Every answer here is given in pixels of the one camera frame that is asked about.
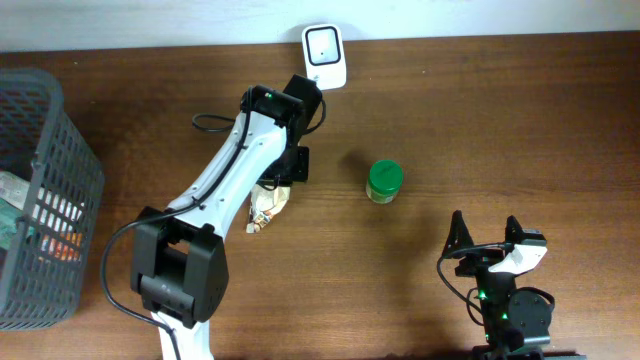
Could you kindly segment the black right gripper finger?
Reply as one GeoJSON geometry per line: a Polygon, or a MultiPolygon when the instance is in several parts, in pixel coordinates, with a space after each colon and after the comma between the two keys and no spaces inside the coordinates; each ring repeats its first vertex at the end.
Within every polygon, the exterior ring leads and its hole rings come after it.
{"type": "Polygon", "coordinates": [[[442,256],[444,258],[460,258],[473,246],[474,242],[464,222],[462,211],[454,211],[442,256]]]}
{"type": "Polygon", "coordinates": [[[506,220],[505,242],[508,244],[520,244],[523,241],[523,229],[514,215],[506,220]]]}

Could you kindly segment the beige brown snack bag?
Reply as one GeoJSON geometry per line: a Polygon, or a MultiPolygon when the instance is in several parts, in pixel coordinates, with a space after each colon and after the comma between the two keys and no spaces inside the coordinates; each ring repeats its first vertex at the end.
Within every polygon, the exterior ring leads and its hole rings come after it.
{"type": "Polygon", "coordinates": [[[268,190],[256,184],[250,192],[250,207],[246,232],[254,234],[265,228],[289,201],[290,187],[268,190]]]}

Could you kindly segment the green lid jar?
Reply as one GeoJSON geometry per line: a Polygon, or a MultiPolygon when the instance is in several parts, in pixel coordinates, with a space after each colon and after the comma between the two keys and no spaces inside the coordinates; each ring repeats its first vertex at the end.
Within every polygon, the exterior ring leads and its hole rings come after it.
{"type": "Polygon", "coordinates": [[[375,162],[366,183],[367,196],[377,204],[392,202],[399,193],[404,181],[402,167],[393,160],[375,162]]]}

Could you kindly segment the orange small carton box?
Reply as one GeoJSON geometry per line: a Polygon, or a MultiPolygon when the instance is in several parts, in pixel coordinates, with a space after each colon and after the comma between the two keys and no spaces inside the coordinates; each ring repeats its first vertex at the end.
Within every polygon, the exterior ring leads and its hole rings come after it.
{"type": "Polygon", "coordinates": [[[47,256],[66,262],[79,262],[82,258],[81,247],[83,235],[81,233],[62,233],[60,239],[48,235],[37,235],[40,251],[47,256]]]}

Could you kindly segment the white tube gold cap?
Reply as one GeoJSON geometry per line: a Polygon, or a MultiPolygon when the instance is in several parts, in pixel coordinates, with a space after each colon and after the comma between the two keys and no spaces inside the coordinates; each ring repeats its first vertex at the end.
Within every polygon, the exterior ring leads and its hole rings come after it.
{"type": "Polygon", "coordinates": [[[30,183],[11,172],[0,173],[1,198],[11,206],[23,210],[30,183]]]}

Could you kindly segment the teal snack packet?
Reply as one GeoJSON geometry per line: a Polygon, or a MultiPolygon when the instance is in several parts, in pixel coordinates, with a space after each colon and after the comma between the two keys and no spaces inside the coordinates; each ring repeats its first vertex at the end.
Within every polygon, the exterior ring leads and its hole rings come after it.
{"type": "Polygon", "coordinates": [[[23,211],[0,199],[1,248],[9,251],[15,235],[18,233],[16,219],[23,211]]]}

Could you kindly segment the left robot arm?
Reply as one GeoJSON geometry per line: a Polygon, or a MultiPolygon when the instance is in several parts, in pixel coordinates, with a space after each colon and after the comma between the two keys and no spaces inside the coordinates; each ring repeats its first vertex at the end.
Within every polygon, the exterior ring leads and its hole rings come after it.
{"type": "Polygon", "coordinates": [[[307,180],[309,150],[299,142],[324,110],[315,81],[300,75],[283,91],[249,88],[201,175],[166,209],[146,207],[138,216],[131,288],[159,329],[164,358],[211,358],[209,320],[229,282],[229,227],[255,186],[307,180]]]}

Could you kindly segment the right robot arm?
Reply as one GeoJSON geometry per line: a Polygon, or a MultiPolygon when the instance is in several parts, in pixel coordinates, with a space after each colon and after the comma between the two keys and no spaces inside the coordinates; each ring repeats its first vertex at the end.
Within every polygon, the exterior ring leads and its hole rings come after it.
{"type": "Polygon", "coordinates": [[[462,212],[452,214],[450,230],[436,271],[444,285],[465,304],[471,320],[484,329],[486,343],[471,350],[473,359],[542,359],[550,343],[554,297],[534,287],[518,287],[516,278],[531,272],[548,251],[542,232],[526,229],[514,216],[506,220],[502,242],[476,244],[462,212]],[[457,277],[476,286],[465,294],[442,272],[442,262],[457,259],[457,277]]]}

